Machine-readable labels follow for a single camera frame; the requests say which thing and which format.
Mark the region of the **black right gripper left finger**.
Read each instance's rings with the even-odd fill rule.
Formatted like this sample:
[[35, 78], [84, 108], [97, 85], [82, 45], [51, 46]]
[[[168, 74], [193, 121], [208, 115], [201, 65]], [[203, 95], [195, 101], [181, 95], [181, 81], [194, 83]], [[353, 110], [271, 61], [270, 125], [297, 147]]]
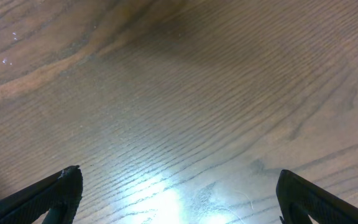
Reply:
[[2, 200], [0, 223], [73, 223], [82, 199], [83, 177], [79, 166], [69, 166]]

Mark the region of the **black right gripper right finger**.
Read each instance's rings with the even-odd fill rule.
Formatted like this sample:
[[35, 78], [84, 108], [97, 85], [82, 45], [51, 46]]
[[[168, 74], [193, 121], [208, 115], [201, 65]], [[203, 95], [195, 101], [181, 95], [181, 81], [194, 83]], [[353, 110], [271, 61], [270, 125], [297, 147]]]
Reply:
[[282, 170], [276, 195], [284, 224], [358, 224], [358, 208], [290, 170]]

